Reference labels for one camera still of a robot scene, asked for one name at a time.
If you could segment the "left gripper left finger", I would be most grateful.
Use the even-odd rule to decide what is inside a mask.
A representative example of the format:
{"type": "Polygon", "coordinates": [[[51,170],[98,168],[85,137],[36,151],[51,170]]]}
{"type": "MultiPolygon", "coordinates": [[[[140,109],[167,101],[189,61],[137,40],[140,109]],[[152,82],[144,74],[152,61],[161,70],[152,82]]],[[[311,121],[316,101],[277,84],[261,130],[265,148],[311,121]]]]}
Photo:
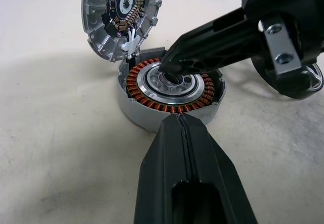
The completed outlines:
{"type": "Polygon", "coordinates": [[[134,224],[195,224],[196,165],[189,114],[165,118],[140,166],[134,224]]]}

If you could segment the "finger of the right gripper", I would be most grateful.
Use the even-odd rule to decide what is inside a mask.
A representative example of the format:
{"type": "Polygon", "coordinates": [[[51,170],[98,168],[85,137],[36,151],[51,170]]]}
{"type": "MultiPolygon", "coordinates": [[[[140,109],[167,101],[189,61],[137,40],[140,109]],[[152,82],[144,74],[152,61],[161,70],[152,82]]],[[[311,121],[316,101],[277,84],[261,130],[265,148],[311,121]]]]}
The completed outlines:
{"type": "Polygon", "coordinates": [[[246,13],[238,8],[180,36],[174,46],[231,48],[248,44],[246,13]]]}
{"type": "Polygon", "coordinates": [[[246,20],[248,44],[231,48],[169,48],[160,62],[160,70],[170,74],[203,74],[248,59],[262,51],[258,24],[246,20]]]}

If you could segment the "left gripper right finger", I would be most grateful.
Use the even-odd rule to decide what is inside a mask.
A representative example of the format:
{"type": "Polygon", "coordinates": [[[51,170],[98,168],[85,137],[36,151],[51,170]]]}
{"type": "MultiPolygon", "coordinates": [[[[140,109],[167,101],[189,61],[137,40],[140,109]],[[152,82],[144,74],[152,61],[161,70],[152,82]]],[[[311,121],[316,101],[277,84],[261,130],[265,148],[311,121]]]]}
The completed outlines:
{"type": "Polygon", "coordinates": [[[189,224],[258,224],[234,164],[197,118],[183,114],[192,171],[189,224]]]}

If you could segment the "silver motor housing copper windings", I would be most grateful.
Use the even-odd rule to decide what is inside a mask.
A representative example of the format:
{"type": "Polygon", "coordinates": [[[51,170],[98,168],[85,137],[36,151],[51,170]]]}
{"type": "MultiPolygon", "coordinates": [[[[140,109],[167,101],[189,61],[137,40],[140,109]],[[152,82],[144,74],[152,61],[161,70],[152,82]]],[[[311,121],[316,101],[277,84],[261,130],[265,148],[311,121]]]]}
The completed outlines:
{"type": "Polygon", "coordinates": [[[223,74],[172,75],[159,69],[165,48],[140,51],[118,66],[118,103],[139,127],[157,132],[170,114],[188,114],[209,124],[226,92],[223,74]]]}

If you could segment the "black spoked rotor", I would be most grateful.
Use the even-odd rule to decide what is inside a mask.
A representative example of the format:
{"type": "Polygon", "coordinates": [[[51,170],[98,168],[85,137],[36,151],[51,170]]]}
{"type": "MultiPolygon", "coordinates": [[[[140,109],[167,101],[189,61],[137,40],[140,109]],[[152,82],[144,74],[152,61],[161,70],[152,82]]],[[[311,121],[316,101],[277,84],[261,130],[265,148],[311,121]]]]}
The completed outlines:
{"type": "Polygon", "coordinates": [[[252,63],[259,75],[272,88],[289,98],[303,100],[324,87],[324,76],[316,63],[285,75],[277,75],[270,60],[253,57],[252,63]]]}

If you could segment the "silver motor lid circuit board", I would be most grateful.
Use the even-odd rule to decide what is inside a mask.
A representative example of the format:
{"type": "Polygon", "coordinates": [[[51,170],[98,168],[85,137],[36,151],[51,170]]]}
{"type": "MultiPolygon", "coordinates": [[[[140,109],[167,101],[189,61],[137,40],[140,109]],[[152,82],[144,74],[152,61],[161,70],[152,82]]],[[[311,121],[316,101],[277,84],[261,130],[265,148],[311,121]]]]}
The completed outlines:
{"type": "Polygon", "coordinates": [[[161,5],[162,0],[82,0],[90,47],[109,62],[134,57],[156,26],[161,5]]]}

